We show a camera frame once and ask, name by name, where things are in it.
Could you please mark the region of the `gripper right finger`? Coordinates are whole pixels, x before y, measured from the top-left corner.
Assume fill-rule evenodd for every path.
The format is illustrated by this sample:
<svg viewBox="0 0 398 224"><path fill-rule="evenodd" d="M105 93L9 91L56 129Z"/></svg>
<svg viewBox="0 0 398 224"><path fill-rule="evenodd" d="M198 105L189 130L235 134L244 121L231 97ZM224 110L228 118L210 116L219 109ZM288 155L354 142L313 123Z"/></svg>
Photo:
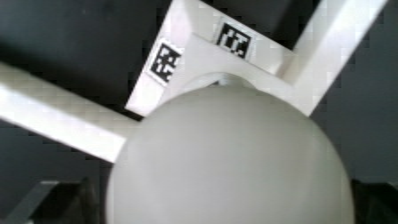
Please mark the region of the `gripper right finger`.
<svg viewBox="0 0 398 224"><path fill-rule="evenodd" d="M398 189L352 180L356 224L398 224Z"/></svg>

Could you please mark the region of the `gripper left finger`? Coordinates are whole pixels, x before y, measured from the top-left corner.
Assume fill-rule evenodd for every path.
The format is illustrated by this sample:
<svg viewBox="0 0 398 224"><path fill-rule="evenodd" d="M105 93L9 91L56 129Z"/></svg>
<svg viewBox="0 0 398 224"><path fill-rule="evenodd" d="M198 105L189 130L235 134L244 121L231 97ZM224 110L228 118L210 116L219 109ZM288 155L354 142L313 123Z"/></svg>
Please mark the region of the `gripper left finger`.
<svg viewBox="0 0 398 224"><path fill-rule="evenodd" d="M100 224L100 203L91 181L41 181L2 224Z"/></svg>

